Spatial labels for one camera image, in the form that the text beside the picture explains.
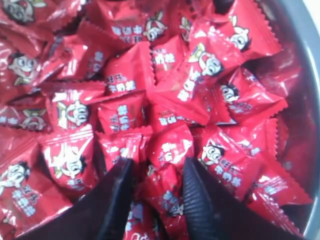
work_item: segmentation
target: stainless steel bowl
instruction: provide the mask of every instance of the stainless steel bowl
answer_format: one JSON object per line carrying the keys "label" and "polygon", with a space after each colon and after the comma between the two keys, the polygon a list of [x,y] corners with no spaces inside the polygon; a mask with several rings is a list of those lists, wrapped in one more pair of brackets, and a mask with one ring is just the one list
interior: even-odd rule
{"label": "stainless steel bowl", "polygon": [[286,79],[289,108],[283,115],[290,137],[278,160],[314,199],[313,205],[283,209],[307,239],[315,240],[320,229],[320,37],[302,0],[258,2],[284,51],[255,62],[252,70],[271,91],[282,89],[273,81],[277,75]]}

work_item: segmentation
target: candy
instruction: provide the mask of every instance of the candy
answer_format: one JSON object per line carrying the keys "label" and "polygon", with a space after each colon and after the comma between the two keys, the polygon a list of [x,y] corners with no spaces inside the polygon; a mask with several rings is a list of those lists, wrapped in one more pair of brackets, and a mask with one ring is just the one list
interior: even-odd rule
{"label": "candy", "polygon": [[187,51],[187,45],[179,36],[152,48],[152,62],[157,82],[167,80],[166,76],[183,61]]}
{"label": "candy", "polygon": [[242,201],[257,180],[262,161],[251,157],[215,125],[208,125],[202,136],[198,159],[234,196]]}
{"label": "candy", "polygon": [[80,197],[97,183],[93,140],[94,133],[89,124],[40,138],[41,151],[52,179],[70,196]]}
{"label": "candy", "polygon": [[105,92],[103,82],[60,83],[44,85],[42,91],[50,98],[47,109],[50,112],[54,130],[75,129],[88,123],[96,124],[95,110],[87,103],[101,97]]}
{"label": "candy", "polygon": [[145,162],[145,147],[152,133],[150,127],[130,129],[113,134],[96,132],[103,151],[106,170],[110,171],[120,157],[132,159],[136,168],[140,163]]}
{"label": "candy", "polygon": [[2,159],[1,212],[5,213],[5,222],[16,228],[15,237],[52,220],[71,206],[36,167],[38,151],[37,140],[29,138]]}
{"label": "candy", "polygon": [[123,240],[156,239],[153,231],[153,215],[150,207],[142,202],[132,202]]}
{"label": "candy", "polygon": [[107,134],[139,128],[145,124],[146,93],[140,91],[97,104],[98,118]]}
{"label": "candy", "polygon": [[143,198],[160,214],[170,238],[187,232],[181,198],[182,179],[173,164],[149,172],[143,182]]}
{"label": "candy", "polygon": [[231,117],[237,123],[253,116],[267,119],[288,107],[283,97],[268,92],[245,68],[238,68],[231,77],[220,80],[219,84],[220,90],[215,88],[214,94],[223,96]]}
{"label": "candy", "polygon": [[139,42],[123,55],[110,59],[101,73],[107,82],[109,96],[119,97],[136,91],[149,91],[155,81],[150,43]]}
{"label": "candy", "polygon": [[182,171],[186,157],[194,155],[193,137],[188,126],[177,123],[154,134],[146,152],[147,158],[156,169],[172,163],[177,170]]}
{"label": "candy", "polygon": [[0,124],[28,131],[52,130],[46,108],[46,98],[39,92],[11,101],[0,107]]}
{"label": "candy", "polygon": [[266,17],[254,0],[235,0],[227,15],[230,21],[219,29],[246,59],[271,56],[282,50]]}

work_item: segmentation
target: pile of candy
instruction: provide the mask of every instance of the pile of candy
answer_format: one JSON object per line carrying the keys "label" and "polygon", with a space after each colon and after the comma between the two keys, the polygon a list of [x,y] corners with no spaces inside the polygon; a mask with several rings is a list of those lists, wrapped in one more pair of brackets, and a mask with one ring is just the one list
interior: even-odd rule
{"label": "pile of candy", "polygon": [[1,239],[70,208],[120,157],[136,182],[126,240],[165,239],[154,210],[170,239],[188,239],[182,174],[194,156],[300,234],[280,208],[311,202],[277,161],[286,96],[244,67],[282,50],[254,0],[224,14],[212,0],[2,0],[0,25]]}

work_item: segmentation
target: candy wrapper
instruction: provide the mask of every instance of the candy wrapper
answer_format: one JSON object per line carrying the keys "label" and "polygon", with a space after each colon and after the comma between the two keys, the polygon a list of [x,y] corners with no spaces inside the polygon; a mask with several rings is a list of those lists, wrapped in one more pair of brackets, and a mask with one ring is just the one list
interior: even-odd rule
{"label": "candy wrapper", "polygon": [[28,131],[50,132],[52,127],[46,100],[41,93],[36,92],[0,107],[0,124]]}
{"label": "candy wrapper", "polygon": [[98,118],[106,134],[139,128],[145,124],[146,93],[140,91],[115,99],[97,99]]}
{"label": "candy wrapper", "polygon": [[106,170],[110,171],[122,157],[132,159],[135,163],[135,169],[138,171],[139,164],[146,162],[146,144],[152,133],[149,126],[113,134],[96,132],[104,155]]}
{"label": "candy wrapper", "polygon": [[55,80],[91,79],[107,59],[129,47],[86,20],[80,23],[76,34],[64,36],[60,44],[72,53],[72,58]]}
{"label": "candy wrapper", "polygon": [[29,138],[2,159],[0,205],[5,216],[2,222],[15,227],[15,237],[71,207],[51,180],[37,169],[38,153],[37,140]]}
{"label": "candy wrapper", "polygon": [[222,94],[231,117],[237,123],[253,116],[267,119],[288,107],[283,97],[268,92],[245,68],[238,68],[231,77],[228,76],[219,83],[220,90],[215,88],[214,94]]}
{"label": "candy wrapper", "polygon": [[103,82],[49,83],[42,92],[49,97],[47,109],[54,130],[73,130],[88,122],[96,125],[96,111],[87,103],[104,95]]}
{"label": "candy wrapper", "polygon": [[152,48],[152,62],[157,82],[167,80],[167,74],[180,64],[188,52],[188,47],[180,36]]}
{"label": "candy wrapper", "polygon": [[170,163],[159,170],[150,169],[143,182],[143,198],[160,214],[169,237],[177,239],[181,233],[187,233],[181,175]]}
{"label": "candy wrapper", "polygon": [[101,71],[107,82],[107,95],[119,97],[154,86],[150,43],[142,41],[121,56],[110,59]]}
{"label": "candy wrapper", "polygon": [[227,15],[229,22],[218,29],[247,60],[271,56],[282,50],[266,16],[254,0],[235,0]]}
{"label": "candy wrapper", "polygon": [[215,125],[209,124],[204,129],[201,145],[199,161],[242,201],[257,180],[262,161],[248,155]]}
{"label": "candy wrapper", "polygon": [[152,136],[146,152],[156,169],[171,163],[182,172],[186,157],[194,155],[193,136],[185,123],[173,124]]}
{"label": "candy wrapper", "polygon": [[260,121],[248,125],[221,126],[223,132],[234,140],[250,156],[266,153],[268,160],[275,161],[277,155],[277,119]]}
{"label": "candy wrapper", "polygon": [[168,76],[170,81],[160,82],[155,91],[165,92],[173,101],[190,103],[196,88],[212,88],[221,78],[245,62],[241,52],[226,40],[219,30],[202,19],[193,23],[190,52]]}
{"label": "candy wrapper", "polygon": [[32,89],[32,83],[39,74],[37,58],[30,58],[9,41],[0,39],[0,92],[1,103],[6,103]]}
{"label": "candy wrapper", "polygon": [[125,225],[123,240],[156,239],[153,229],[154,217],[150,207],[142,202],[132,202]]}
{"label": "candy wrapper", "polygon": [[280,207],[311,203],[305,191],[277,162],[276,118],[247,126],[229,126],[222,129],[248,155],[264,162],[256,182],[256,188],[261,193],[272,197]]}
{"label": "candy wrapper", "polygon": [[39,139],[52,179],[72,197],[93,189],[97,175],[93,164],[94,133],[91,125],[52,133]]}
{"label": "candy wrapper", "polygon": [[269,195],[253,188],[247,195],[244,203],[248,208],[262,218],[268,220],[270,223],[273,223],[289,233],[302,237],[299,229]]}
{"label": "candy wrapper", "polygon": [[152,45],[165,43],[172,35],[169,30],[170,5],[142,12],[133,1],[93,1],[86,6],[90,22],[113,33],[126,44],[149,41]]}

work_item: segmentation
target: black plastic tongs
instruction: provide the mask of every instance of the black plastic tongs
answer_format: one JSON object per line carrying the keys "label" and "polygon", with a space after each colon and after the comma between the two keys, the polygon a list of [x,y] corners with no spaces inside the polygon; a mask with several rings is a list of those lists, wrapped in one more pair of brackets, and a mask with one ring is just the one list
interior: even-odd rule
{"label": "black plastic tongs", "polygon": [[236,200],[196,158],[184,165],[183,204],[191,240],[302,240]]}
{"label": "black plastic tongs", "polygon": [[120,159],[73,207],[18,240],[122,240],[133,194],[133,162]]}

